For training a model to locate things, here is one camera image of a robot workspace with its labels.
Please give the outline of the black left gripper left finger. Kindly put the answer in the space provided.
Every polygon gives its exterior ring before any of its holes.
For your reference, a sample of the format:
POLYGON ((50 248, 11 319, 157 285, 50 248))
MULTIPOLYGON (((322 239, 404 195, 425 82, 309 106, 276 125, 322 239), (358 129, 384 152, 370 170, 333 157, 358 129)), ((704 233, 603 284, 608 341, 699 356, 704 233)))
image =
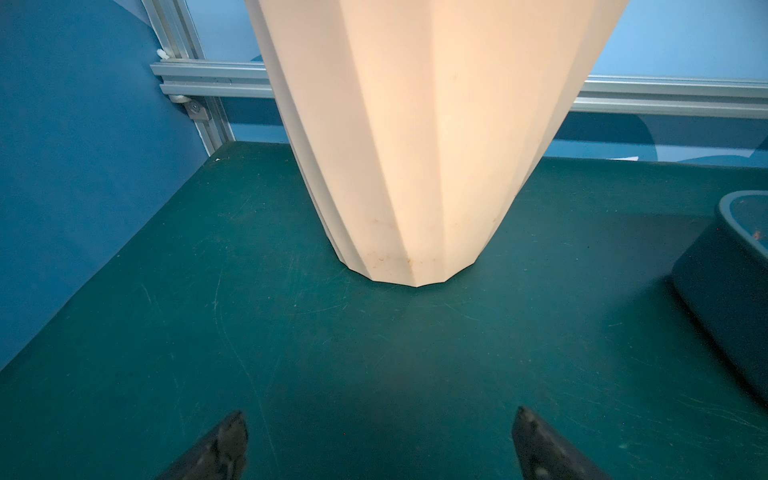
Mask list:
POLYGON ((248 430, 242 411, 222 419, 169 465, 158 479, 240 479, 246 468, 248 430))

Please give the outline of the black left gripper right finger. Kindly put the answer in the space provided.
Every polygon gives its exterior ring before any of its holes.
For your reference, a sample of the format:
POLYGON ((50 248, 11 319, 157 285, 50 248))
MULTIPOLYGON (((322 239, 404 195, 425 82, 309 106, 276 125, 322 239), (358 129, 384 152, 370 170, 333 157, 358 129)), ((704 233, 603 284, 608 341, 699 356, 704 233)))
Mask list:
POLYGON ((581 450, 526 406, 517 409, 511 437, 524 479, 611 479, 581 450))

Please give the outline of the teal plastic storage box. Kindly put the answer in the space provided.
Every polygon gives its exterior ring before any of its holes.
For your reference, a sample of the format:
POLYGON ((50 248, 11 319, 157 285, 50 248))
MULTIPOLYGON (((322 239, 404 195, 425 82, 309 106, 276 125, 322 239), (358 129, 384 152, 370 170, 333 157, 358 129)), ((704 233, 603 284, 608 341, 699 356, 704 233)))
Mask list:
POLYGON ((734 191, 675 262, 672 284, 751 389, 767 399, 767 192, 734 191))

